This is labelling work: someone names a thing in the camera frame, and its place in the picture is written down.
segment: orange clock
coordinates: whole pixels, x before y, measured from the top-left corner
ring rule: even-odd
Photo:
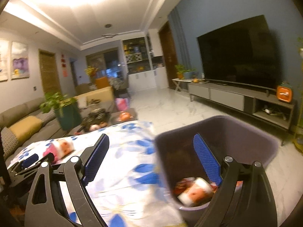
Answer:
[[[281,101],[290,103],[292,100],[292,88],[287,83],[282,83],[277,88],[277,98]]]

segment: storage bin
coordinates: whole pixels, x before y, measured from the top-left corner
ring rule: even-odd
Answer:
[[[161,168],[161,180],[167,193],[171,195],[168,199],[173,199],[172,203],[179,209],[189,227],[196,224],[209,203],[185,207],[172,192],[182,178],[202,177],[209,180],[193,147],[193,137],[197,133],[202,136],[219,163],[229,155],[237,162],[245,164],[258,160],[266,168],[275,157],[279,146],[279,140],[274,136],[224,115],[158,135],[155,138],[155,147]]]

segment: gray cabinet drawer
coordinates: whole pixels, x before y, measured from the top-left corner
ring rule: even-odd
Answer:
[[[210,100],[244,111],[244,96],[242,95],[210,89]]]
[[[189,84],[188,92],[192,95],[209,99],[209,89],[206,87]]]

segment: television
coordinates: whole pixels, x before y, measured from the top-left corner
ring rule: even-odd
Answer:
[[[206,80],[276,89],[280,70],[264,15],[197,38]]]

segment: marble floor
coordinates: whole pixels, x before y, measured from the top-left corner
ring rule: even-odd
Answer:
[[[131,97],[131,107],[137,111],[139,120],[153,122],[156,134],[214,115],[231,115],[276,136],[281,142],[287,136],[280,129],[202,98],[190,102],[187,93],[176,93],[172,89],[150,89],[133,93]],[[290,139],[291,136],[288,136],[266,169],[275,198],[278,226],[292,212],[303,194],[303,155]]]

